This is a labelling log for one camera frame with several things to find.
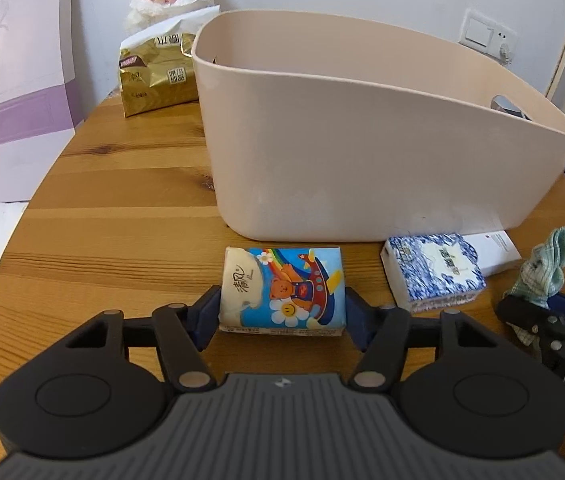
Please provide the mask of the green plaid cloth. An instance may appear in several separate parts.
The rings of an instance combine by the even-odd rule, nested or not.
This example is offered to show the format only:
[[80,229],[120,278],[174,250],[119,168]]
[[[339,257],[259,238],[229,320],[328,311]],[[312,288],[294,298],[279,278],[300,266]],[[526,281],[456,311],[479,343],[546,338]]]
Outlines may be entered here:
[[553,230],[547,240],[533,248],[529,258],[520,266],[519,275],[501,303],[507,306],[539,307],[565,319],[565,226]]

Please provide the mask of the colourful bear tissue pack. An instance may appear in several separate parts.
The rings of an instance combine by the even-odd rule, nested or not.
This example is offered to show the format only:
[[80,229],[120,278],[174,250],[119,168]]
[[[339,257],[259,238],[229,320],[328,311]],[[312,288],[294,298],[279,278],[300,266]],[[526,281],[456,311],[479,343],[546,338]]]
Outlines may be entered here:
[[340,249],[228,247],[218,321],[224,332],[341,335],[346,312]]

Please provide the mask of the blue white porcelain tissue pack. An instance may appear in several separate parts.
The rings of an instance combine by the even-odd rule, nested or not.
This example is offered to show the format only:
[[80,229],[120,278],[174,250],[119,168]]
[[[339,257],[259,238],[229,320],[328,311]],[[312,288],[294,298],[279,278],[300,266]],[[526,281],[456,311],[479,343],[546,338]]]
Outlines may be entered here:
[[460,306],[486,288],[476,250],[457,233],[390,237],[381,261],[395,304],[411,313]]

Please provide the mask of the white flat box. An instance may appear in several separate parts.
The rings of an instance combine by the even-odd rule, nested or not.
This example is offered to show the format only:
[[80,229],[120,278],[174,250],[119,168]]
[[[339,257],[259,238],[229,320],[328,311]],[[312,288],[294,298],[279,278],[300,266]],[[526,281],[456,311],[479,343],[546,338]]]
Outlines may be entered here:
[[476,251],[477,265],[485,278],[517,266],[522,257],[506,231],[465,235]]

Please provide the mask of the beige plastic storage basket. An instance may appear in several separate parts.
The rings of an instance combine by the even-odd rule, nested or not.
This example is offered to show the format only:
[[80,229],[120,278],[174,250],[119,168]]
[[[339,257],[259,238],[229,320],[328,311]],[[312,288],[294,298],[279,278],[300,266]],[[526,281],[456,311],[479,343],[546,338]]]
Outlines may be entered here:
[[192,47],[220,215],[276,242],[519,226],[565,169],[565,115],[484,55],[311,12],[215,16]]

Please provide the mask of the gold tissue pack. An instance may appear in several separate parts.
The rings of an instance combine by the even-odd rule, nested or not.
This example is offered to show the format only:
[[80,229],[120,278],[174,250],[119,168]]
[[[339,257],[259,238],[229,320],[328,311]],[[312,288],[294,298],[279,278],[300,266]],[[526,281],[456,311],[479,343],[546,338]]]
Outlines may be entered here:
[[218,13],[218,6],[208,6],[176,15],[122,42],[119,82],[125,116],[198,98],[192,47],[202,26]]

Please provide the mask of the white wall switch socket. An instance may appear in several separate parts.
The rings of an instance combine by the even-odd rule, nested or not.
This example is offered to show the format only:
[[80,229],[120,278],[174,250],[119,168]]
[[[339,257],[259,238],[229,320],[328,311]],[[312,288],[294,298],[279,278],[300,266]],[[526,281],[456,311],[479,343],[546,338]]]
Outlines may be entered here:
[[459,44],[487,55],[501,65],[512,63],[517,33],[487,16],[468,9],[460,29]]

